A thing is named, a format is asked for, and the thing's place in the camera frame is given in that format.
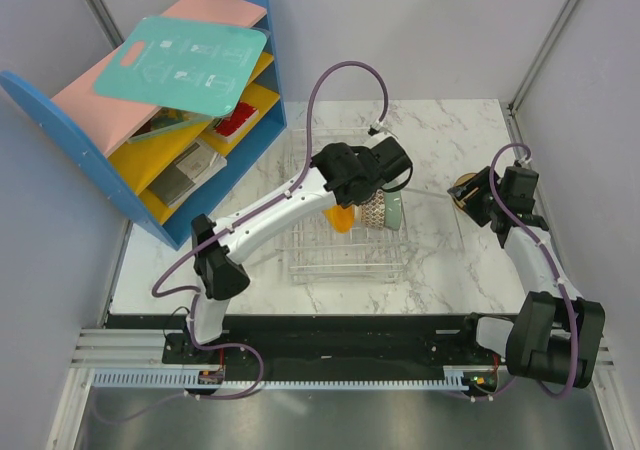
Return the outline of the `cream bowl with bird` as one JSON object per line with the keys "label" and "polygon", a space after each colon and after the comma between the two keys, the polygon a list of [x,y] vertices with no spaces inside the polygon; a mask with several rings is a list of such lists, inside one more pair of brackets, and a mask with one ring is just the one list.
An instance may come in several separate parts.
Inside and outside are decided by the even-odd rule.
{"label": "cream bowl with bird", "polygon": [[463,212],[476,212],[478,210],[479,187],[481,181],[478,174],[471,172],[461,175],[447,190],[454,205]]}

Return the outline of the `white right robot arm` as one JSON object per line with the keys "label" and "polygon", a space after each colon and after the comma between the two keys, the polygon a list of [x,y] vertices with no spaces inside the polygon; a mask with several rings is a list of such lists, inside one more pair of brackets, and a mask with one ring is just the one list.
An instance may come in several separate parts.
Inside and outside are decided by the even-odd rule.
{"label": "white right robot arm", "polygon": [[518,166],[492,176],[488,168],[461,176],[448,193],[478,226],[489,226],[516,268],[526,293],[513,320],[472,314],[458,338],[467,362],[493,352],[513,376],[585,388],[592,380],[605,323],[601,304],[584,299],[550,246],[545,219],[535,214],[538,174]]}

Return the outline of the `orange yellow bowl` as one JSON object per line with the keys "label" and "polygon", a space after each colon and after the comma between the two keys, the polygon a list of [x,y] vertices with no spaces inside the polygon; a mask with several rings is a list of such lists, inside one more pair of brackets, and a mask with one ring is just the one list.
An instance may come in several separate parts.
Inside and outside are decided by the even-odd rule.
{"label": "orange yellow bowl", "polygon": [[322,211],[329,225],[338,233],[347,233],[355,223],[355,210],[353,206],[344,208],[340,205],[332,206]]}

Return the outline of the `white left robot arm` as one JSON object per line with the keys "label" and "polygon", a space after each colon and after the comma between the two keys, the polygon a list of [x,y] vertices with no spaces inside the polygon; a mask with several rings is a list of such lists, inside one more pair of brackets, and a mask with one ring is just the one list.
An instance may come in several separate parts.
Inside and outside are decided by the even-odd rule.
{"label": "white left robot arm", "polygon": [[311,215],[366,203],[412,172],[409,156],[388,134],[359,146],[331,143],[289,182],[236,214],[217,222],[194,218],[194,270],[202,289],[189,313],[185,352],[198,363],[216,358],[228,305],[250,285],[243,263],[264,243]]}

